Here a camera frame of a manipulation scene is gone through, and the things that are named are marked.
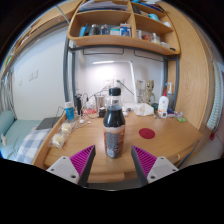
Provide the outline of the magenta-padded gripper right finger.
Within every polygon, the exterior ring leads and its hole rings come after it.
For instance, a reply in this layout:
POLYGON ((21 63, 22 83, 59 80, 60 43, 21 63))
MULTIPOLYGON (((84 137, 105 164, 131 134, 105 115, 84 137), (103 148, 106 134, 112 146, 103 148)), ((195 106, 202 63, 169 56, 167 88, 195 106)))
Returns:
POLYGON ((177 168, 166 157, 156 157, 135 145, 131 148, 131 156, 141 186, 177 171, 177 168))

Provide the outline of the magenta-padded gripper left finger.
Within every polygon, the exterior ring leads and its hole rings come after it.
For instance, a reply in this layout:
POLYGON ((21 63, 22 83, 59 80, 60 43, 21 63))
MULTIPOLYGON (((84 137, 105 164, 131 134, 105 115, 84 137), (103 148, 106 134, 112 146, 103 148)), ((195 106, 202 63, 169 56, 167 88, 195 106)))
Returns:
POLYGON ((47 171, 74 184, 86 187, 95 155, 95 146, 92 145, 70 157, 60 157, 47 171))

